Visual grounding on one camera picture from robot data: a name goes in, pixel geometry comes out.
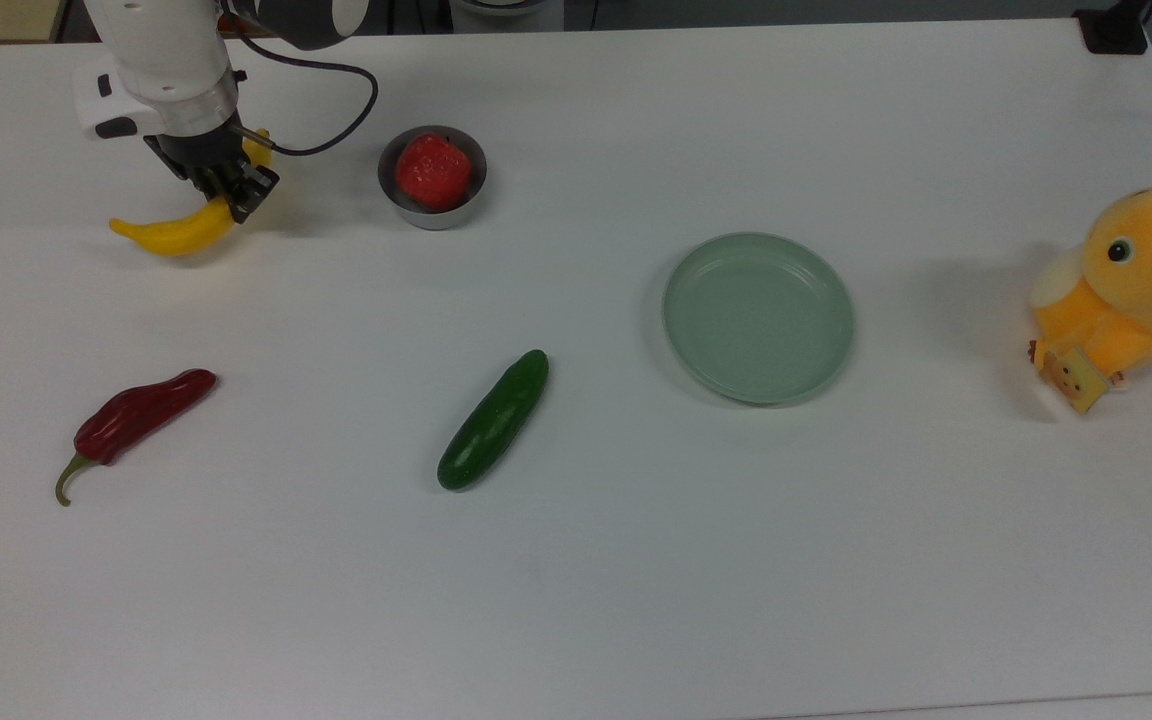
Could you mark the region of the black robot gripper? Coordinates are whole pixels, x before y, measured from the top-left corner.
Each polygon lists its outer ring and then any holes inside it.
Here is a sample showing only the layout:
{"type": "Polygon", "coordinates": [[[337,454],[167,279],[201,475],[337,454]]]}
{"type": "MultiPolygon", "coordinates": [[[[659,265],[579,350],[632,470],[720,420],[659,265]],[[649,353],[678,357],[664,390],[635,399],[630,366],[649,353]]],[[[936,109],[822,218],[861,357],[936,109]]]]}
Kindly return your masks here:
{"type": "Polygon", "coordinates": [[[247,223],[280,182],[274,169],[252,167],[243,150],[244,137],[227,126],[196,136],[146,135],[143,141],[207,202],[227,205],[234,223],[247,223]]]}

